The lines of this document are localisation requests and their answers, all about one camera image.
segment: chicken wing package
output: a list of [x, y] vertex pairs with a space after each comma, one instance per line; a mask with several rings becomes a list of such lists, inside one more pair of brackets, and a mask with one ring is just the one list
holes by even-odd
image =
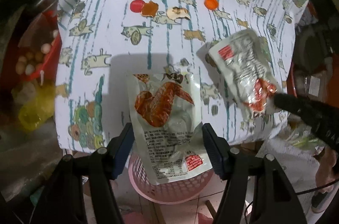
[[189, 179], [212, 168], [194, 75], [128, 75], [127, 87], [135, 141], [151, 184]]
[[223, 39], [209, 50], [224, 76], [245, 120], [280, 109], [273, 95], [282, 92], [262, 52], [262, 39], [243, 30]]

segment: pink plastic basket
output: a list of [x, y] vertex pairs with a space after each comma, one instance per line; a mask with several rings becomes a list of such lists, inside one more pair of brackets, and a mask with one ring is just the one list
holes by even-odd
[[140, 157], [132, 155], [128, 164], [128, 175], [132, 186], [144, 198], [159, 204], [174, 205], [198, 196], [211, 180], [213, 170], [205, 171], [191, 179], [155, 186], [149, 183]]

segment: red label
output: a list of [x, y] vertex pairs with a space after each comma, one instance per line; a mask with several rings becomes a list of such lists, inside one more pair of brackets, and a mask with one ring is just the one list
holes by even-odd
[[225, 46], [224, 48], [218, 51], [219, 55], [223, 60], [227, 60], [234, 56], [232, 48], [230, 45]]
[[199, 155], [190, 155], [186, 157], [186, 164], [189, 171], [191, 171], [192, 169], [202, 165], [202, 160]]

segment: white tablecloth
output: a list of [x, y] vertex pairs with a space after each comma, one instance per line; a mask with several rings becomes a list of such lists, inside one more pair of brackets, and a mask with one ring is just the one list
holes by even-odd
[[[286, 91], [294, 26], [308, 0], [144, 0], [159, 5], [154, 18], [129, 9], [133, 0], [59, 0], [62, 51], [57, 74], [56, 125], [62, 148], [91, 152], [107, 145], [129, 122], [125, 74], [189, 70], [200, 76], [202, 118], [230, 144], [276, 135], [286, 112], [243, 121], [222, 76], [208, 58], [211, 45], [246, 27], [263, 47]], [[173, 22], [168, 7], [184, 7], [191, 20]]]

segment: cable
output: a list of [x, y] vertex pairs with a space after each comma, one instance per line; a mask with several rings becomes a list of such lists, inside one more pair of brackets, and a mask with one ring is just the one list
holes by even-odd
[[323, 185], [321, 187], [317, 187], [317, 188], [313, 188], [313, 189], [297, 192], [296, 195], [305, 195], [305, 194], [310, 193], [312, 191], [316, 191], [316, 190], [320, 190], [320, 189], [323, 189], [323, 188], [327, 188], [327, 187], [332, 186], [333, 184], [337, 183], [338, 181], [339, 181], [339, 179], [336, 179], [336, 180], [332, 181], [331, 183], [327, 183], [327, 184], [325, 184], [325, 185]]
[[[330, 183], [327, 183], [327, 184], [325, 184], [325, 185], [323, 185], [323, 186], [320, 186], [320, 187], [317, 187], [317, 188], [313, 188], [313, 189], [309, 189], [309, 190], [304, 190], [304, 191], [296, 192], [296, 195], [305, 195], [305, 194], [307, 194], [307, 193], [310, 193], [310, 192], [313, 192], [313, 191], [317, 191], [317, 190], [320, 190], [320, 189], [323, 189], [323, 188], [327, 188], [327, 187], [329, 187], [329, 186], [332, 186], [333, 184], [335, 184], [335, 183], [337, 183], [337, 182], [339, 182], [339, 179], [336, 179], [336, 180], [334, 180], [334, 181], [332, 181], [332, 182], [330, 182]], [[245, 209], [245, 211], [244, 211], [244, 217], [245, 217], [245, 222], [246, 222], [246, 224], [249, 224], [249, 223], [247, 222], [247, 216], [246, 216], [247, 210], [249, 209], [249, 207], [250, 207], [252, 204], [253, 204], [253, 201], [252, 201], [251, 203], [249, 203], [249, 205], [246, 207], [246, 209]]]
[[246, 224], [248, 224], [246, 213], [247, 213], [247, 210], [249, 209], [249, 207], [250, 207], [252, 204], [253, 204], [253, 201], [252, 201], [251, 203], [249, 203], [249, 205], [246, 207], [245, 212], [244, 212], [244, 217], [245, 217], [245, 222], [246, 222]]

